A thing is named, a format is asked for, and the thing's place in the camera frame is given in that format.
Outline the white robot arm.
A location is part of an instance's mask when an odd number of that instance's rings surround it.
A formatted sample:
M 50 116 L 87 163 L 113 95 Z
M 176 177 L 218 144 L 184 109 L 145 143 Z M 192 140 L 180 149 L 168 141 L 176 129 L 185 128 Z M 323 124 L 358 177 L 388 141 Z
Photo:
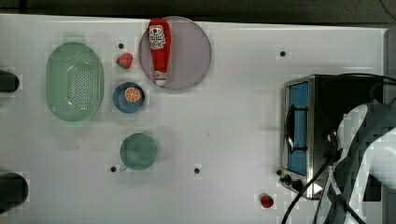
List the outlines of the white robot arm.
M 337 128 L 340 158 L 328 167 L 315 224 L 366 224 L 363 204 L 370 176 L 395 187 L 395 108 L 365 104 L 349 111 Z

